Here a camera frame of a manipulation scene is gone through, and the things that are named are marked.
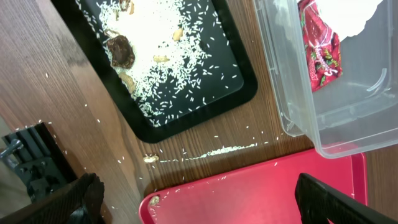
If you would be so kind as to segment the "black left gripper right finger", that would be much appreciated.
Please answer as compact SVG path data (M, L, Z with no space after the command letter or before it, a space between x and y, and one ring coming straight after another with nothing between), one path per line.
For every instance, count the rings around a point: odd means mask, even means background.
M295 199L303 224L397 224L306 173L298 177Z

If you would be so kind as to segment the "food scraps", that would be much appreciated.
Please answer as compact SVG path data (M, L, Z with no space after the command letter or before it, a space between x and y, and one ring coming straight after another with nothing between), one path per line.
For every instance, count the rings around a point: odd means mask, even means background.
M113 37L128 41L135 61L119 75L134 84L132 99L158 128L208 106L244 80L211 0L76 0L108 62Z

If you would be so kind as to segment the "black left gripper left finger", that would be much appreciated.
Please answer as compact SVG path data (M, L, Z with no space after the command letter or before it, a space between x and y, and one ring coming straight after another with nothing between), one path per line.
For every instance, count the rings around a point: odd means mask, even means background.
M45 199L1 218L1 223L103 223L103 200L104 183L95 173L84 174Z

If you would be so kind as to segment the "red snack wrapper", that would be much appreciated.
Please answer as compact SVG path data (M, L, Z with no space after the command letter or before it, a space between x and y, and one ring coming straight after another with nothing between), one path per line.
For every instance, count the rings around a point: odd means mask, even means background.
M316 1L298 2L311 89L316 92L343 74L338 34L320 17Z

